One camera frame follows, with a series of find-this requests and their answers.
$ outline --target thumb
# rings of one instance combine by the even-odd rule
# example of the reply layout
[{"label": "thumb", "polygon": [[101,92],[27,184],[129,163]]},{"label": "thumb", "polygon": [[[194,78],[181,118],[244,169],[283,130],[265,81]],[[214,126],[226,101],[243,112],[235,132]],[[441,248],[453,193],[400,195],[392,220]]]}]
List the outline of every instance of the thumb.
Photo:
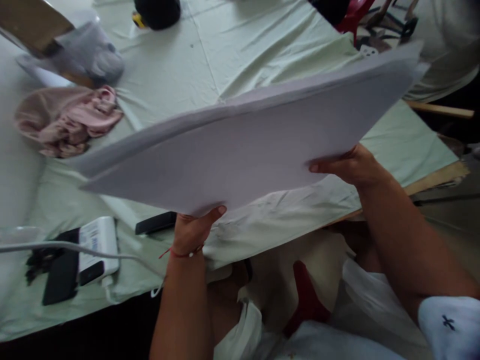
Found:
[{"label": "thumb", "polygon": [[319,161],[311,164],[308,169],[311,173],[336,175],[342,167],[342,160]]},{"label": "thumb", "polygon": [[203,229],[209,229],[209,228],[212,227],[214,222],[216,222],[218,219],[220,219],[223,216],[223,214],[225,214],[226,212],[227,212],[227,208],[225,206],[223,206],[223,205],[218,206],[218,207],[210,210],[210,212],[208,214],[199,218],[198,219],[198,224]]}]

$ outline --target hand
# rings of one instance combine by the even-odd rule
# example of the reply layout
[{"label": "hand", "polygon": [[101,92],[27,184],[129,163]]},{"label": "hand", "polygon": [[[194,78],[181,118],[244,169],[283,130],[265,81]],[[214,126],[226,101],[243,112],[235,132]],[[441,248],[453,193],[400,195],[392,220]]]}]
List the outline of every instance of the hand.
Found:
[{"label": "hand", "polygon": [[357,189],[370,187],[393,179],[393,176],[375,160],[362,144],[343,155],[338,160],[320,160],[309,167],[312,173],[334,174]]},{"label": "hand", "polygon": [[172,251],[177,255],[186,255],[197,249],[209,237],[214,222],[227,212],[225,206],[218,206],[205,216],[196,218],[177,214],[175,223],[175,238]]}]

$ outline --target white sleeve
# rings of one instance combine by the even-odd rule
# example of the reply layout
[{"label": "white sleeve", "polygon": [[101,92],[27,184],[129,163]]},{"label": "white sleeve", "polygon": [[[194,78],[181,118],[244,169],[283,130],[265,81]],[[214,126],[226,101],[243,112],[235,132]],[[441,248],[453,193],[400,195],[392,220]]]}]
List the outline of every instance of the white sleeve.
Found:
[{"label": "white sleeve", "polygon": [[480,359],[480,301],[429,297],[420,304],[418,324],[435,359]]}]

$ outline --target pink fabric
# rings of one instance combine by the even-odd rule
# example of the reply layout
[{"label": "pink fabric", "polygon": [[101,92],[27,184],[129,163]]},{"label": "pink fabric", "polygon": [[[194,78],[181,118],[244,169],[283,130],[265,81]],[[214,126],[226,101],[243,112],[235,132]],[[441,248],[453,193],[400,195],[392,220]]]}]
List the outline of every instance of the pink fabric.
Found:
[{"label": "pink fabric", "polygon": [[22,101],[15,122],[24,136],[43,145],[40,153],[70,158],[87,151],[90,138],[104,136],[120,121],[124,113],[116,99],[110,86],[45,88]]}]

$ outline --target red string bracelet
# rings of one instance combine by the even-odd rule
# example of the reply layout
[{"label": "red string bracelet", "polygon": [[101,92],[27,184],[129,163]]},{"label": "red string bracelet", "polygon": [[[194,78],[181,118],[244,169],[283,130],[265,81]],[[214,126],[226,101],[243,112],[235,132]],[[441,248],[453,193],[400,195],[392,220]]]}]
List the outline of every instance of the red string bracelet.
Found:
[{"label": "red string bracelet", "polygon": [[162,255],[160,255],[159,259],[162,258],[163,255],[165,255],[166,253],[170,252],[174,257],[176,258],[191,258],[193,255],[195,255],[196,253],[198,253],[200,250],[202,250],[202,248],[204,247],[204,244],[201,244],[199,245],[195,250],[193,251],[190,251],[189,253],[185,254],[185,255],[179,255],[177,253],[175,253],[171,247],[168,248],[167,251],[165,251]]}]

